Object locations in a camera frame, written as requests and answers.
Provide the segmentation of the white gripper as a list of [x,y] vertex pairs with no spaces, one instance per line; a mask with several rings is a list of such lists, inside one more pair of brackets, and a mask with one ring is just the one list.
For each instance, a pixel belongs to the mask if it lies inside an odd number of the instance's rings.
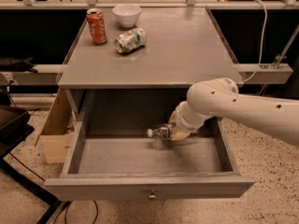
[[211,119],[211,116],[194,111],[187,101],[181,102],[168,120],[169,125],[177,126],[172,128],[170,140],[179,141],[187,138],[189,133],[195,133],[208,119]]

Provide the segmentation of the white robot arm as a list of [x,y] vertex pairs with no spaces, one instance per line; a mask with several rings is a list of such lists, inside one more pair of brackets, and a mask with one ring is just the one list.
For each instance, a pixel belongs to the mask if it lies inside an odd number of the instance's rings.
[[169,122],[184,137],[196,132],[207,119],[231,119],[276,139],[299,147],[299,101],[238,93],[227,77],[193,84],[187,100],[172,113]]

